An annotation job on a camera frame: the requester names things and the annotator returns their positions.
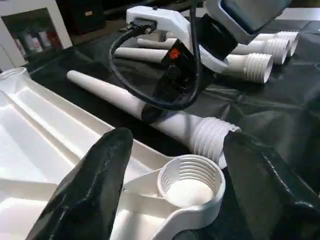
white cone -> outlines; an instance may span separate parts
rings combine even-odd
[[[132,116],[141,119],[145,103],[127,90],[77,71],[69,71],[67,78]],[[240,131],[239,127],[215,117],[199,117],[183,111],[178,111],[151,126],[188,146],[193,153],[213,160],[221,168],[226,167],[223,155],[225,136],[229,131]]]

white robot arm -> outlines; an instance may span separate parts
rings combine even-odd
[[[196,19],[198,1],[191,2],[190,22],[177,11],[147,6],[128,9],[127,32],[116,39],[108,51],[109,68],[120,84],[159,110],[151,121],[158,118],[163,110],[178,111],[192,105],[203,89],[202,70],[224,72],[228,64],[225,58],[238,43],[247,44],[253,40],[260,29],[281,14],[291,0],[208,0],[205,2],[208,13],[201,19]],[[155,30],[171,32],[178,40],[168,51],[168,57],[162,60],[167,72],[151,97],[121,75],[113,63],[113,56],[116,48],[129,38]]]

black plastic sheet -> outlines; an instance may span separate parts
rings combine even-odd
[[[238,125],[244,133],[272,146],[314,192],[320,193],[320,21],[275,20],[264,32],[283,30],[300,31],[299,44],[291,59],[274,66],[266,85],[221,77],[186,112]],[[69,70],[76,70],[117,84],[106,67],[106,51],[116,36],[118,33],[71,47],[27,68],[34,81],[114,127],[129,128],[148,146],[169,156],[189,153],[179,142],[66,78]],[[116,59],[116,65],[146,91],[163,74],[160,67],[150,63]],[[226,192],[220,214],[210,226],[185,232],[190,239],[251,239],[228,170],[223,172]]]

white pipe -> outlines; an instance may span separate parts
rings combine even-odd
[[[164,49],[119,47],[115,51],[114,55],[116,57],[159,64],[161,63],[162,59],[165,57],[167,52],[168,50],[164,50]]]
[[[170,49],[176,42],[176,38],[168,38],[165,42],[150,41],[145,39],[138,39],[140,47],[153,49]],[[232,55],[248,55],[253,53],[270,54],[274,57],[274,63],[282,65],[289,52],[290,41],[282,38],[270,38],[263,41],[252,41],[248,45],[238,44],[238,46],[231,52]]]
[[[298,45],[299,41],[299,32],[298,31],[280,31],[277,33],[261,33],[258,36],[255,37],[254,40],[262,41],[262,40],[268,40],[268,39],[274,39],[274,38],[279,38],[279,39],[285,39],[289,41],[289,51],[287,53],[288,57],[291,57]]]
[[[67,78],[141,119],[141,111],[145,103],[125,89],[77,71],[69,71]],[[223,156],[225,136],[229,131],[240,131],[239,127],[215,117],[199,117],[183,111],[176,112],[151,126],[188,146],[191,152],[207,157],[221,167],[226,166]]]
[[[274,57],[270,54],[251,53],[248,55],[228,55],[228,68],[224,74],[265,84],[270,76]]]
[[[173,44],[175,44],[176,40],[176,38],[169,38],[165,41],[150,41],[138,38],[137,44],[142,48],[169,50],[173,46]]]
[[[288,54],[289,41],[281,38],[271,38],[264,41],[252,41],[248,45],[238,44],[231,52],[235,55],[247,55],[253,53],[271,54],[274,57],[274,63],[282,65]]]
[[[119,47],[115,56],[160,64],[167,52],[163,49]],[[261,84],[267,82],[274,62],[272,55],[259,53],[229,55],[227,60],[229,64],[223,74]]]

bottle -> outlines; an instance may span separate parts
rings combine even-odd
[[[34,25],[34,30],[39,37],[40,43],[45,50],[52,49],[52,43],[48,37],[48,29],[43,25],[37,23]]]
[[[36,53],[36,48],[34,45],[33,37],[31,35],[31,30],[29,27],[26,27],[24,31],[21,33],[23,41],[27,47],[27,50],[30,52],[30,54]]]
[[[16,33],[16,31],[14,31],[13,33],[11,33],[11,36],[12,36],[12,38],[13,38],[16,46],[18,47],[21,55],[23,56],[23,58],[26,58],[27,52],[26,52],[24,46],[22,45],[22,43],[21,43],[21,41],[20,41],[20,39],[19,39],[18,34]]]

